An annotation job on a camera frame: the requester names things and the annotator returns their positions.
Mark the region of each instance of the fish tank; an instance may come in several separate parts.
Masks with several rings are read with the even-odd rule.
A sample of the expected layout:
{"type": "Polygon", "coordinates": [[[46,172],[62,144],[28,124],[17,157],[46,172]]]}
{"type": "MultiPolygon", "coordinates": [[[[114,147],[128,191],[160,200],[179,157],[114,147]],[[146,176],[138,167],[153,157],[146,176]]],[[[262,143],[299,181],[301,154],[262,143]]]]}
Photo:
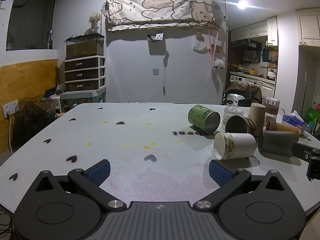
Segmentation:
{"type": "Polygon", "coordinates": [[[104,36],[99,33],[67,39],[67,60],[103,56],[104,36]]]}

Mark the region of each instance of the white table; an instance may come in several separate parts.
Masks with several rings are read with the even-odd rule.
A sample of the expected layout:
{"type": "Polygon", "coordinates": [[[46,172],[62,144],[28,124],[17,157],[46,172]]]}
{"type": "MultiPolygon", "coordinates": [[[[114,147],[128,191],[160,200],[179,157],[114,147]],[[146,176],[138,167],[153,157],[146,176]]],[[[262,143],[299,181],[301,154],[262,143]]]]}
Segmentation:
{"type": "MultiPolygon", "coordinates": [[[[127,205],[131,201],[193,204],[219,186],[208,171],[210,161],[215,159],[213,139],[187,134],[195,132],[187,117],[192,106],[99,103],[75,107],[34,136],[0,167],[0,204],[14,213],[42,170],[66,175],[74,168],[85,170],[102,159],[110,161],[111,174],[100,187],[127,205]],[[50,143],[44,142],[47,139],[51,139],[50,143]],[[157,158],[156,162],[144,160],[151,154],[157,158]],[[76,162],[66,161],[74,155],[76,162]],[[17,179],[9,180],[16,173],[17,179]]],[[[205,106],[223,116],[225,106],[205,106]]],[[[243,109],[247,116],[249,108],[243,109]]],[[[308,133],[300,142],[320,148],[320,142],[308,133]]],[[[280,171],[305,211],[320,202],[320,181],[308,181],[308,163],[298,158],[262,156],[256,150],[249,160],[226,162],[230,167],[244,167],[253,175],[265,175],[271,169],[280,171]]]]}

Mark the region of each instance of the window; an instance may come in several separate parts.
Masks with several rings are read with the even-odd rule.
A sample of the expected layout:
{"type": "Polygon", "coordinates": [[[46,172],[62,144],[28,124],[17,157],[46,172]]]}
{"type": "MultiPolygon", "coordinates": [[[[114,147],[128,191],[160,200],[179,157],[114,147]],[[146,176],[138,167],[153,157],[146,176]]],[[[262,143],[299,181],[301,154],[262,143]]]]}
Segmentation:
{"type": "Polygon", "coordinates": [[[7,33],[7,51],[48,49],[55,0],[14,0],[7,33]]]}

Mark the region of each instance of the ceiling light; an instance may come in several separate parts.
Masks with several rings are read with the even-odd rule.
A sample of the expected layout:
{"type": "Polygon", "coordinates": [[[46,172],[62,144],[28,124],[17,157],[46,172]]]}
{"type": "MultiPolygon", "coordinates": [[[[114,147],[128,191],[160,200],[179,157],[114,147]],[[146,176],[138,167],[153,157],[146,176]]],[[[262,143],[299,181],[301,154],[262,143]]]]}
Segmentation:
{"type": "Polygon", "coordinates": [[[240,1],[237,5],[239,9],[243,10],[248,6],[248,3],[246,1],[240,1]]]}

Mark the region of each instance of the power outlet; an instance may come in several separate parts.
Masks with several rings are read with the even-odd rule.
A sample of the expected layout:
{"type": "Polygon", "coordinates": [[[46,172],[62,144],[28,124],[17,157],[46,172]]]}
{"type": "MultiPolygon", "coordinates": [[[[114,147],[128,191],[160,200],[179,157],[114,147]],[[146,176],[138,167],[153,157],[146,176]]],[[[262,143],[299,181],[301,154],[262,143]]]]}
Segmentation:
{"type": "Polygon", "coordinates": [[[11,102],[10,104],[11,104],[12,114],[14,114],[14,113],[16,113],[16,112],[19,111],[18,100],[14,100],[14,101],[11,102]]]}
{"type": "Polygon", "coordinates": [[[2,112],[3,112],[4,118],[7,118],[8,111],[12,114],[11,103],[7,103],[4,106],[2,106],[2,112]]]}

